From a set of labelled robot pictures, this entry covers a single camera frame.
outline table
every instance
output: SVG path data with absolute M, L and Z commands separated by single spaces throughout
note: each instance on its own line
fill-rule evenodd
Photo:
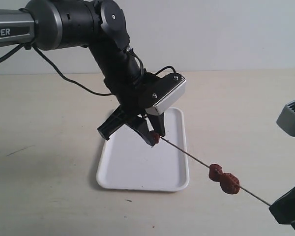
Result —
M 295 138 L 275 122 L 295 99 L 295 69 L 184 75 L 186 94 L 175 106 L 188 151 L 270 203 L 289 191 Z M 107 92 L 100 74 L 68 77 Z M 100 188 L 96 129 L 117 105 L 58 75 L 0 76 L 0 236 L 295 235 L 247 193 L 224 194 L 193 160 L 181 192 Z

